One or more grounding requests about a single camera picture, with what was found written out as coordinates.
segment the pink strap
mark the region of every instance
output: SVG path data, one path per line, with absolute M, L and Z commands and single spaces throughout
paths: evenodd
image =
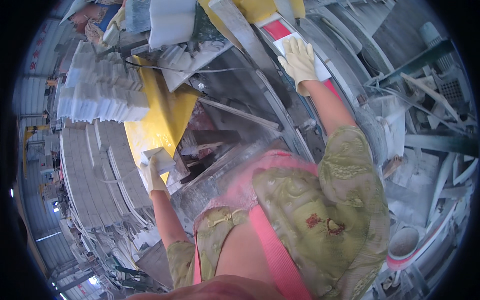
M 195 265 L 193 266 L 193 284 L 199 284 L 202 282 L 200 276 L 200 259 L 198 259 L 197 237 L 195 236 Z
M 297 267 L 260 205 L 257 204 L 252 208 L 249 217 L 264 248 L 270 273 L 282 296 L 288 300 L 311 300 L 312 297 L 305 287 Z

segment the work glove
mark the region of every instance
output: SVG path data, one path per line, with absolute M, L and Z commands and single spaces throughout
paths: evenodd
M 295 88 L 302 96 L 310 96 L 310 93 L 303 85 L 299 85 L 304 80 L 318 80 L 315 74 L 315 67 L 313 60 L 315 54 L 311 44 L 305 47 L 301 38 L 296 39 L 291 37 L 290 40 L 285 38 L 283 40 L 283 48 L 285 49 L 285 59 L 282 56 L 278 57 L 278 61 L 282 67 L 287 71 L 287 74 L 295 80 Z
M 103 41 L 103 34 L 101 34 L 100 37 L 98 38 L 98 44 L 106 48 L 108 47 L 107 43 Z
M 152 191 L 167 191 L 167 186 L 163 182 L 162 178 L 158 175 L 156 169 L 157 157 L 154 155 L 148 161 L 148 166 L 140 164 L 140 170 L 147 183 L 147 191 L 150 199 L 152 198 Z
M 120 30 L 120 22 L 125 20 L 125 7 L 120 7 L 119 11 L 113 16 L 107 25 L 107 30 L 112 27 L 113 24 Z

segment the black cable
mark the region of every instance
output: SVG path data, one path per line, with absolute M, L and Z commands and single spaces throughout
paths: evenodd
M 177 70 L 177 69 L 171 69 L 171 68 L 166 68 L 166 67 L 156 67 L 156 66 L 143 66 L 139 65 L 133 62 L 125 61 L 126 63 L 136 66 L 136 67 L 141 67 L 141 68 L 148 68 L 148 69 L 159 69 L 159 70 L 168 70 L 168 71 L 175 71 L 175 72 L 184 72 L 184 73 L 220 73 L 220 72 L 227 72 L 227 71 L 234 71 L 234 70 L 249 70 L 250 68 L 228 68 L 228 69 L 219 69 L 219 70 Z

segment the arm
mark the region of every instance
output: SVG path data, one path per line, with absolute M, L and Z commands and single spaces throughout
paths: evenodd
M 167 195 L 167 187 L 156 170 L 157 158 L 152 156 L 148 166 L 141 164 L 140 169 L 147 182 L 147 190 L 153 202 L 158 233 L 165 249 L 176 241 L 189 241 L 180 220 L 173 210 Z
M 158 233 L 165 249 L 176 241 L 189 241 L 165 191 L 151 191 Z
M 323 83 L 317 80 L 305 80 L 300 84 L 310 93 L 318 116 L 328 136 L 335 132 L 340 126 L 357 126 L 342 101 Z
M 312 97 L 327 135 L 331 135 L 343 125 L 356 126 L 342 101 L 318 80 L 313 64 L 315 54 L 312 45 L 305 47 L 302 39 L 291 37 L 290 40 L 283 40 L 283 47 L 286 59 L 279 56 L 278 61 L 295 80 L 297 92 L 302 96 Z

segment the person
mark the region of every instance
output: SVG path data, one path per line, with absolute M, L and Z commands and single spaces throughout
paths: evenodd
M 174 290 L 130 299 L 360 299 L 387 254 L 389 214 L 365 135 L 315 75 L 311 44 L 283 41 L 281 65 L 329 137 L 317 165 L 271 150 L 195 219 L 190 242 L 155 158 L 141 165 Z
M 82 25 L 88 41 L 102 44 L 105 31 L 114 24 L 120 28 L 120 22 L 125 20 L 126 0 L 98 0 L 96 3 L 92 1 L 75 0 L 60 24 L 69 20 L 76 26 Z

